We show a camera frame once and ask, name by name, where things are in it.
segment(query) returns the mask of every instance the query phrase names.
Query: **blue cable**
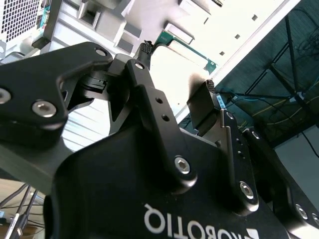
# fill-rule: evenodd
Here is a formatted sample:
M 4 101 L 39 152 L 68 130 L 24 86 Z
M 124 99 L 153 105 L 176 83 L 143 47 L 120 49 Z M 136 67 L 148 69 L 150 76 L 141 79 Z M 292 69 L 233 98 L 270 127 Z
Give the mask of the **blue cable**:
M 238 98 L 242 98 L 242 99 L 245 100 L 245 101 L 251 101 L 251 102 L 253 102 L 253 101 L 258 101 L 258 100 L 260 100 L 260 99 L 262 99 L 262 100 L 265 99 L 265 98 L 251 98 L 251 97 L 239 96 L 239 95 L 237 95 L 235 92 L 233 92 L 230 88 L 227 88 L 227 87 L 223 87 L 222 89 L 228 90 L 230 93 L 233 93 L 235 96 L 237 96 Z

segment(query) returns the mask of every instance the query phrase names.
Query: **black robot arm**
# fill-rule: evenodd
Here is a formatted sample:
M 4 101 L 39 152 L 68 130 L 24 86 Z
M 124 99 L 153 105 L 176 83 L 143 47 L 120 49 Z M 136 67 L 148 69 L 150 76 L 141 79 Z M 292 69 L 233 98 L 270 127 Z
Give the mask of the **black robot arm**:
M 314 239 L 318 211 L 253 129 L 219 108 L 210 80 L 178 127 L 135 59 L 82 43 L 0 67 L 0 166 L 44 192 L 46 238 Z M 76 153 L 68 113 L 109 101 L 111 132 Z

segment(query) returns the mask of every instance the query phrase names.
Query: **yellow cable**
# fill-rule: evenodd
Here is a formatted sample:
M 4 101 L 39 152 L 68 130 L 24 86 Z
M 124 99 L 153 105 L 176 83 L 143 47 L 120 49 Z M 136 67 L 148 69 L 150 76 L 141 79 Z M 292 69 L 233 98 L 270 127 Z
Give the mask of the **yellow cable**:
M 279 101 L 279 102 L 277 102 L 277 103 L 275 103 L 275 104 L 273 104 L 273 105 L 276 106 L 276 105 L 279 105 L 279 104 L 281 104 L 281 103 L 283 103 L 283 102 L 285 102 L 285 101 L 286 101 L 286 100 L 282 100 L 282 101 Z M 269 109 L 271 109 L 271 108 L 272 108 L 272 106 L 268 106 L 268 107 L 264 108 L 263 110 L 258 111 L 257 113 L 253 114 L 252 117 L 254 117 L 254 116 L 256 116 L 256 115 L 259 115 L 260 113 L 262 113 L 262 112 L 264 112 L 264 111 L 267 111 L 267 110 L 269 110 Z
M 244 121 L 244 122 L 238 127 L 238 129 L 241 129 L 245 123 L 247 123 L 247 121 Z

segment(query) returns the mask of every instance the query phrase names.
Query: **screw hole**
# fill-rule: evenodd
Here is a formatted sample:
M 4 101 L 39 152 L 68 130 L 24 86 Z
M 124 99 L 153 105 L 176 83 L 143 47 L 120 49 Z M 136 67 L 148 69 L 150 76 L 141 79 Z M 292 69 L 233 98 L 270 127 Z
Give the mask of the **screw hole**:
M 240 145 L 243 145 L 243 143 L 237 138 L 236 139 L 237 143 L 239 143 Z
M 135 66 L 137 67 L 137 68 L 139 68 L 139 69 L 144 69 L 144 66 L 141 64 L 141 63 L 135 63 Z
M 167 115 L 162 115 L 161 118 L 166 122 L 169 121 L 169 117 Z
M 155 98 L 155 100 L 160 103 L 160 104 L 163 104 L 163 101 L 160 99 L 160 98 Z
M 100 56 L 106 56 L 107 53 L 101 48 L 95 48 L 95 52 L 98 53 Z
M 256 15 L 253 15 L 253 17 L 251 18 L 253 21 L 256 21 L 257 20 L 257 16 Z
M 244 154 L 241 151 L 237 152 L 239 156 L 241 156 L 242 158 L 245 158 Z

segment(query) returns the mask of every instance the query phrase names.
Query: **black metal bracket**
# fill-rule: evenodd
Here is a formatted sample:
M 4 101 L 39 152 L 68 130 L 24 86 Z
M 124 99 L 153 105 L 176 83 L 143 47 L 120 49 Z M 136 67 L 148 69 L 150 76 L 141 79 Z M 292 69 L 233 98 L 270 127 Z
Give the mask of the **black metal bracket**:
M 143 63 L 129 60 L 125 70 L 130 77 L 133 97 L 143 126 L 157 143 L 166 177 L 170 179 L 170 190 L 183 193 L 195 184 L 197 173 L 194 168 L 186 165 L 192 156 L 166 96 L 154 88 L 149 70 Z M 176 164 L 181 164 L 185 170 L 178 170 Z
M 217 114 L 216 124 L 203 136 L 221 149 L 221 200 L 234 212 L 248 215 L 258 210 L 259 199 L 248 146 L 237 128 L 235 117 L 226 110 Z
M 11 99 L 0 107 L 0 139 L 38 148 L 55 144 L 68 115 L 61 94 L 63 83 L 73 79 L 74 84 L 68 87 L 73 91 L 79 80 L 74 77 L 107 70 L 112 60 L 105 49 L 87 42 L 1 66 L 0 87 L 10 93 Z M 32 106 L 37 101 L 53 104 L 54 116 L 35 114 Z
M 285 169 L 276 152 L 253 129 L 243 132 L 254 167 L 270 186 L 273 212 L 287 231 L 298 238 L 319 238 L 318 211 Z

